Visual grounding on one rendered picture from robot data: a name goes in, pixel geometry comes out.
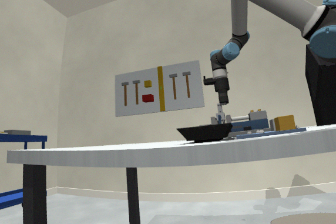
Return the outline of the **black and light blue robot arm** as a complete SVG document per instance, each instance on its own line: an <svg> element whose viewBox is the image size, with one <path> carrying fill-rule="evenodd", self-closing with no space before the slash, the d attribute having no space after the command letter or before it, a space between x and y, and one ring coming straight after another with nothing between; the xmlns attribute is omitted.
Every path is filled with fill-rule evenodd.
<svg viewBox="0 0 336 224"><path fill-rule="evenodd" d="M249 0L301 31L311 50L322 60L336 63L336 0L315 6L306 0ZM232 38L221 50L210 53L212 71L226 69L250 38L248 0L231 0Z"/></svg>

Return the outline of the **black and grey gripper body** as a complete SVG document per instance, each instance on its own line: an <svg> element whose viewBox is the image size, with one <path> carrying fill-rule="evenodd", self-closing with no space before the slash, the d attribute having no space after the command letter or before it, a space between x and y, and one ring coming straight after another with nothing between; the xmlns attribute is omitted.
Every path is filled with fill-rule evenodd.
<svg viewBox="0 0 336 224"><path fill-rule="evenodd" d="M227 91L230 90L226 69L216 69L213 71L213 78L203 79L204 85L214 85L215 92L219 94L219 103L229 103Z"/></svg>

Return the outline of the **yellow rectangular block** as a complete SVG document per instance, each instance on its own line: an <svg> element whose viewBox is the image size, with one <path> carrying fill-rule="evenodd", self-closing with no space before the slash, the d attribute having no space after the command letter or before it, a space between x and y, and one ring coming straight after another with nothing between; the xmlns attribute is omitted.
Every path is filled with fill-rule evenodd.
<svg viewBox="0 0 336 224"><path fill-rule="evenodd" d="M274 118L276 131L284 131L295 128L294 115L279 116Z"/></svg>

